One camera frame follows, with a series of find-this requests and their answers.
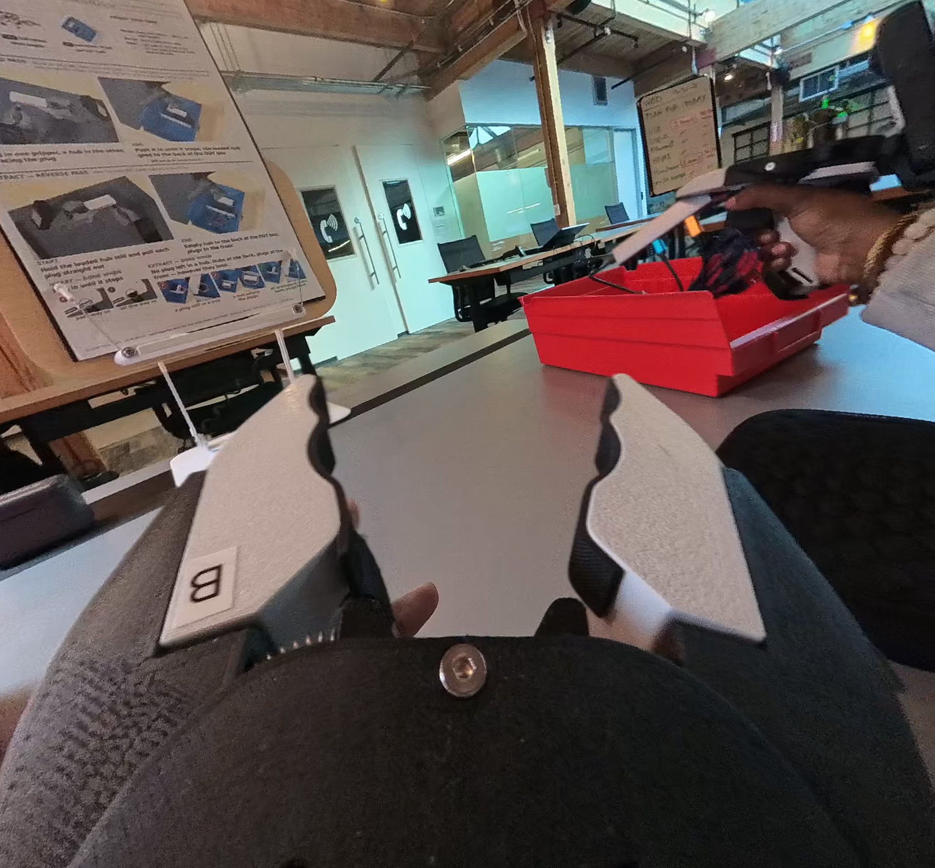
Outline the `whiteboard with writing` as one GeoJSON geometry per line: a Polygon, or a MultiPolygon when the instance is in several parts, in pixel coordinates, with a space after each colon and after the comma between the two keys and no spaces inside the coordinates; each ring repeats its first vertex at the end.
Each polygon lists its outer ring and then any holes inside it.
{"type": "Polygon", "coordinates": [[[708,75],[637,100],[649,195],[670,194],[721,166],[717,102],[708,75]]]}

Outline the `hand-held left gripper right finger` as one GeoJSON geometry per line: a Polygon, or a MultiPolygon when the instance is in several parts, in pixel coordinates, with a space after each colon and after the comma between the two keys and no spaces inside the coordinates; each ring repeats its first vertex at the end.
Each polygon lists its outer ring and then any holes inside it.
{"type": "Polygon", "coordinates": [[[686,627],[764,645],[751,559],[767,510],[742,477],[625,374],[607,385],[595,467],[568,563],[589,634],[667,645],[686,627]]]}

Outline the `black mesh chair back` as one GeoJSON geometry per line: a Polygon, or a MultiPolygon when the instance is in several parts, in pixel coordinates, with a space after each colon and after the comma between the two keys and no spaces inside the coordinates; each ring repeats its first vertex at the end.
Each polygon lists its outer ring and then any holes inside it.
{"type": "Polygon", "coordinates": [[[717,453],[742,474],[891,661],[934,671],[934,425],[773,410],[717,453]]]}

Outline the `long wooden office desk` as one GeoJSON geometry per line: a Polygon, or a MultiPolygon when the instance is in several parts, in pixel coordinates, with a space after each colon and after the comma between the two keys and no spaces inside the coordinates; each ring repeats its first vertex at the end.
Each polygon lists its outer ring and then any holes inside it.
{"type": "Polygon", "coordinates": [[[450,271],[428,282],[448,286],[456,319],[481,332],[491,324],[507,321],[521,308],[521,293],[512,288],[515,283],[545,277],[546,283],[557,286],[576,280],[576,267],[582,267],[582,275],[587,276],[606,260],[614,245],[624,242],[649,221],[641,219],[610,226],[586,233],[581,241],[450,271]]]}

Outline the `dark grey box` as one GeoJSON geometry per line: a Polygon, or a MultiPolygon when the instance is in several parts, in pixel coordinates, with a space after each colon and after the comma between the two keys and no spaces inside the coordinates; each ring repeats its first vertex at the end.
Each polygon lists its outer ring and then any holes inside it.
{"type": "Polygon", "coordinates": [[[95,524],[79,485],[55,475],[1,496],[1,570],[72,540],[95,524]]]}

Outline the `person's left hand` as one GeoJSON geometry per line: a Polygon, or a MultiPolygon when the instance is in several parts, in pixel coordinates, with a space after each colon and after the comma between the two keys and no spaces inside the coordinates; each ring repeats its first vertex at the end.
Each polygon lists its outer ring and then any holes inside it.
{"type": "Polygon", "coordinates": [[[438,608],[437,587],[425,583],[392,602],[393,632],[397,638],[413,638],[424,628],[438,608]]]}

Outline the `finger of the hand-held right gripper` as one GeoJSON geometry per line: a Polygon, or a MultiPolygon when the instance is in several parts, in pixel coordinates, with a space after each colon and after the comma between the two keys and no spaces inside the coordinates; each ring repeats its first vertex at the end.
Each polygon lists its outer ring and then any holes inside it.
{"type": "Polygon", "coordinates": [[[707,196],[708,201],[721,194],[731,194],[742,188],[741,174],[734,169],[717,169],[699,175],[676,192],[678,202],[707,196]]]}
{"type": "Polygon", "coordinates": [[[674,202],[664,212],[650,219],[641,228],[613,247],[613,265],[623,266],[634,256],[650,248],[670,231],[682,225],[688,218],[714,203],[720,204],[728,198],[727,192],[704,192],[694,195],[677,194],[674,202]]]}

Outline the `wooden support post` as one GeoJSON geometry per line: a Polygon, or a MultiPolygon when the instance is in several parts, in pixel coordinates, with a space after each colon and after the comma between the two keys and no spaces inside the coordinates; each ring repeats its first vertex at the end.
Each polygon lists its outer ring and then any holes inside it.
{"type": "Polygon", "coordinates": [[[560,226],[576,224],[576,211],[567,152],[567,136],[560,94],[554,22],[542,1],[524,12],[532,49],[533,80],[539,104],[546,178],[555,218],[560,226]]]}

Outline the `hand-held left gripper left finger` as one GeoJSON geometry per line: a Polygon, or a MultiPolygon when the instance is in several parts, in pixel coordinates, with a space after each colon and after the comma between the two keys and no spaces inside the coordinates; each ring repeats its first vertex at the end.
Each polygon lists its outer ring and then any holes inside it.
{"type": "Polygon", "coordinates": [[[208,466],[162,628],[175,649],[243,628],[277,647],[323,628],[349,594],[353,524],[333,476],[321,382],[303,375],[208,466]]]}

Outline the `black phone sign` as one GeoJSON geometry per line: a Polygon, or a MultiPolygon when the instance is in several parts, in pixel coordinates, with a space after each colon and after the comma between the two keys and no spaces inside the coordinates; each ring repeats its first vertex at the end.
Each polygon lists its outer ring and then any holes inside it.
{"type": "Polygon", "coordinates": [[[381,185],[390,210],[393,233],[398,243],[408,245],[421,242],[424,237],[409,181],[387,180],[381,185]]]}
{"type": "Polygon", "coordinates": [[[336,187],[305,188],[299,191],[299,196],[325,259],[354,257],[355,244],[336,187]]]}

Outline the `red plastic bin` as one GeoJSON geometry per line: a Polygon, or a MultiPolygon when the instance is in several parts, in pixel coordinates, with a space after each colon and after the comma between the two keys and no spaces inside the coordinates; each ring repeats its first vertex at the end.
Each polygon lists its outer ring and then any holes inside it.
{"type": "Polygon", "coordinates": [[[850,307],[845,287],[778,299],[762,281],[717,296],[688,287],[698,257],[614,267],[521,298],[544,365],[723,396],[814,345],[850,307]],[[680,290],[678,278],[685,286],[680,290]]]}

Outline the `printed instruction sheet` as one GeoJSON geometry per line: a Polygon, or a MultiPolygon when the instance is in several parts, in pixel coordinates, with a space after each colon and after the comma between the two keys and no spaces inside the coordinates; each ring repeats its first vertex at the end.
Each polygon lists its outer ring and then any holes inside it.
{"type": "Polygon", "coordinates": [[[1,0],[2,232],[76,360],[304,319],[325,291],[183,0],[1,0]]]}

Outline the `white display stand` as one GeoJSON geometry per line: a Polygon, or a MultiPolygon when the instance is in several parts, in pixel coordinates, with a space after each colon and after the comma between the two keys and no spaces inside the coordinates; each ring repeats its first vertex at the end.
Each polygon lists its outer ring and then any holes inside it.
{"type": "Polygon", "coordinates": [[[306,374],[314,374],[310,362],[307,337],[325,324],[330,317],[311,318],[308,313],[293,314],[284,307],[263,311],[244,321],[200,330],[186,335],[185,344],[178,340],[154,342],[139,347],[130,346],[116,352],[115,363],[146,380],[156,380],[156,386],[168,394],[167,405],[181,417],[186,430],[180,452],[139,469],[121,469],[117,478],[102,484],[95,494],[99,500],[128,488],[146,487],[143,496],[153,496],[165,488],[176,488],[190,475],[204,471],[211,464],[236,427],[210,432],[199,428],[181,392],[181,375],[201,369],[245,352],[255,354],[254,363],[264,363],[272,373],[277,392],[297,382],[299,375],[293,362],[306,374]]]}

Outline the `person's right hand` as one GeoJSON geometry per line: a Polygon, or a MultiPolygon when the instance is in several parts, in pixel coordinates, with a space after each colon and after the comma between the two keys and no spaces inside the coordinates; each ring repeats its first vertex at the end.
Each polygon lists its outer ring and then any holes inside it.
{"type": "Polygon", "coordinates": [[[902,217],[866,196],[801,184],[749,186],[728,198],[725,208],[767,209],[786,219],[791,232],[814,251],[817,279],[848,286],[861,284],[874,243],[902,217]]]}

